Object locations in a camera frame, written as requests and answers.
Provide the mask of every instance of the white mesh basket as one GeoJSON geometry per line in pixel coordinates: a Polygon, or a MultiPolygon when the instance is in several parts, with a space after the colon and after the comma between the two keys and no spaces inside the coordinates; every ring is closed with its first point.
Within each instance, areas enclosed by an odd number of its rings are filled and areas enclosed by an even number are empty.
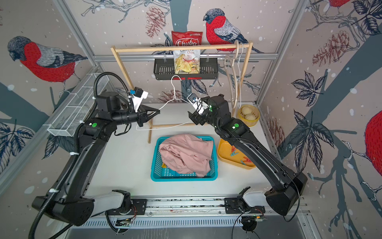
{"type": "MultiPolygon", "coordinates": [[[[93,84],[100,73],[93,73],[86,76],[85,84],[74,94],[70,94],[73,98],[70,100],[63,111],[57,116],[53,123],[49,126],[48,131],[54,136],[70,136],[74,135],[76,128],[81,120],[84,120],[92,107],[93,100],[93,84]]],[[[100,94],[106,84],[110,81],[107,75],[98,81],[97,93],[100,94]]]]}

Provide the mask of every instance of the wooden clothes rack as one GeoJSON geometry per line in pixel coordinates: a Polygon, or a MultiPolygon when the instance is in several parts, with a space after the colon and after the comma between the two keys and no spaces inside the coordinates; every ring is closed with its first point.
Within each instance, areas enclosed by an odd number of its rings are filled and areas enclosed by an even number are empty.
{"type": "MultiPolygon", "coordinates": [[[[240,86],[243,84],[243,79],[245,75],[245,71],[247,70],[248,66],[248,60],[249,56],[252,51],[252,46],[253,42],[249,42],[247,44],[240,45],[241,47],[245,47],[249,50],[247,50],[244,58],[244,64],[243,68],[241,70],[241,76],[240,76],[240,86]]],[[[142,48],[122,48],[122,49],[117,49],[115,46],[111,48],[112,53],[115,57],[115,60],[117,60],[117,63],[119,67],[121,68],[121,71],[123,73],[123,76],[125,77],[130,89],[134,89],[134,85],[131,82],[130,76],[127,73],[127,70],[121,60],[121,57],[119,53],[121,52],[154,52],[154,51],[168,51],[168,50],[207,50],[207,49],[239,49],[239,44],[236,42],[236,44],[228,44],[228,45],[200,45],[200,46],[170,46],[170,47],[142,47],[142,48]]],[[[178,124],[162,124],[162,125],[155,125],[153,119],[149,120],[149,126],[150,129],[153,128],[163,128],[163,127],[172,127],[176,126],[178,124]]],[[[195,125],[194,123],[189,123],[189,124],[183,124],[182,126],[192,126],[195,125]]],[[[151,135],[152,135],[152,130],[149,130],[149,138],[147,140],[148,143],[151,143],[151,135]]]]}

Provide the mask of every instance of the white table surface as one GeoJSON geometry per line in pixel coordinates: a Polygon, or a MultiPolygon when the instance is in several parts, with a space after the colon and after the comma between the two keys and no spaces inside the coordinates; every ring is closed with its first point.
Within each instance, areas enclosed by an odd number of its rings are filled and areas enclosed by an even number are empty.
{"type": "MultiPolygon", "coordinates": [[[[163,104],[146,104],[160,108],[163,104]]],[[[161,114],[154,117],[154,124],[181,124],[190,121],[187,111],[194,112],[190,104],[167,104],[161,114]]],[[[218,159],[218,177],[214,181],[190,182],[154,182],[151,180],[151,164],[157,139],[189,133],[195,136],[212,136],[215,146],[220,137],[210,125],[178,126],[170,129],[153,130],[151,144],[147,143],[149,131],[137,131],[136,123],[131,130],[121,136],[112,135],[98,167],[91,180],[86,195],[109,193],[113,189],[125,190],[132,196],[164,195],[229,195],[238,194],[251,186],[259,191],[266,191],[270,184],[258,168],[242,169],[218,159]]],[[[118,127],[117,133],[123,132],[124,125],[118,127]]],[[[251,127],[256,138],[269,150],[267,140],[260,122],[251,127]]]]}

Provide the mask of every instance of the zip tie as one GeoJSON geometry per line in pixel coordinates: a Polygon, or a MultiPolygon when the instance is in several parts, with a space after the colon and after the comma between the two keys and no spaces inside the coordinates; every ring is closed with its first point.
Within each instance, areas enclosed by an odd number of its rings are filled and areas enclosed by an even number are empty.
{"type": "Polygon", "coordinates": [[[60,192],[60,190],[56,190],[56,189],[49,189],[49,192],[60,192]]]}

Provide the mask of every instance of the blue plastic basket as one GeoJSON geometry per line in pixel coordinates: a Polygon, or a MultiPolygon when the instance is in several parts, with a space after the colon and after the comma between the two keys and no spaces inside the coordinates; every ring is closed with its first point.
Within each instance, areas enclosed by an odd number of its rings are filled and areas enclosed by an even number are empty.
{"type": "Polygon", "coordinates": [[[192,174],[179,174],[169,168],[162,168],[162,156],[159,152],[160,144],[165,141],[165,139],[169,137],[160,137],[157,140],[157,144],[155,146],[154,157],[152,159],[151,165],[151,179],[155,182],[175,182],[175,181],[213,181],[217,178],[217,155],[215,148],[214,138],[210,136],[197,136],[201,138],[203,141],[213,141],[214,148],[212,149],[211,158],[209,161],[211,170],[207,173],[203,178],[198,178],[196,173],[192,174]]]}

